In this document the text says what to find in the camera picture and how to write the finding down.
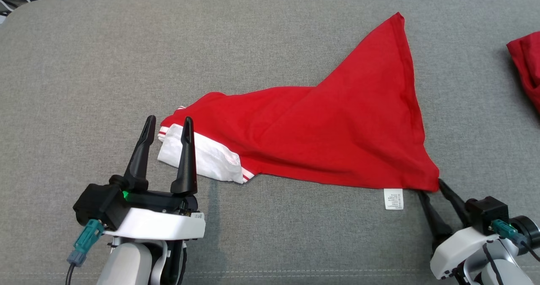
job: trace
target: clothing label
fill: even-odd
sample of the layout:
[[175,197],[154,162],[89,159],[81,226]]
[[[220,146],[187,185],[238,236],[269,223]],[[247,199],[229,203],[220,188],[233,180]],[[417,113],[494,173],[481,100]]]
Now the clothing label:
[[384,189],[386,210],[403,210],[403,189]]
[[202,218],[204,220],[204,213],[202,213],[202,212],[194,212],[194,213],[191,213],[191,217]]

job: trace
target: care label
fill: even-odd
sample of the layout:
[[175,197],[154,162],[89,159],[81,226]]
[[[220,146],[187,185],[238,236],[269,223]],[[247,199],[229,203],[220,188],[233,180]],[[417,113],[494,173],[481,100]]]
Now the care label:
[[403,210],[403,189],[384,189],[386,210]]

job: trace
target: green cable connector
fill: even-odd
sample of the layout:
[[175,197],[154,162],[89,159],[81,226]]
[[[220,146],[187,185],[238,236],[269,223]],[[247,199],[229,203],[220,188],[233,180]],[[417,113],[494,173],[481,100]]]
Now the green cable connector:
[[67,262],[80,267],[86,260],[86,254],[94,243],[100,239],[104,230],[105,228],[103,228],[103,225],[98,220],[89,220],[77,241],[73,243],[75,250],[71,252],[67,258]]
[[514,227],[502,220],[492,221],[491,227],[493,228],[494,233],[497,233],[505,239],[511,239],[517,234],[517,230]]

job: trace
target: gray upholstered surface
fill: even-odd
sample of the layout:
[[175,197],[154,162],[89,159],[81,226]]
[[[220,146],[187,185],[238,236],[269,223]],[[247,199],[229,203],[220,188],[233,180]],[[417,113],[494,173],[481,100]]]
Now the gray upholstered surface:
[[[63,282],[81,229],[71,206],[123,172],[148,114],[210,91],[316,85],[397,11],[441,176],[540,221],[540,118],[505,48],[540,30],[539,0],[43,0],[0,26],[0,283]],[[166,190],[176,170],[159,144],[148,179]],[[380,190],[272,176],[200,178],[197,197],[207,233],[189,244],[186,284],[438,284],[411,191],[402,211],[384,210]],[[107,242],[74,285],[95,283]],[[519,260],[540,282],[538,263]]]

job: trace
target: red fabric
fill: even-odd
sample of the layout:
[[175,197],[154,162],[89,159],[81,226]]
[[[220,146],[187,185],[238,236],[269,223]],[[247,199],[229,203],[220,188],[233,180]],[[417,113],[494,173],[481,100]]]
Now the red fabric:
[[540,32],[507,44],[525,93],[540,112]]
[[213,92],[162,122],[191,116],[251,173],[332,185],[438,190],[424,149],[411,58],[397,13],[316,87]]

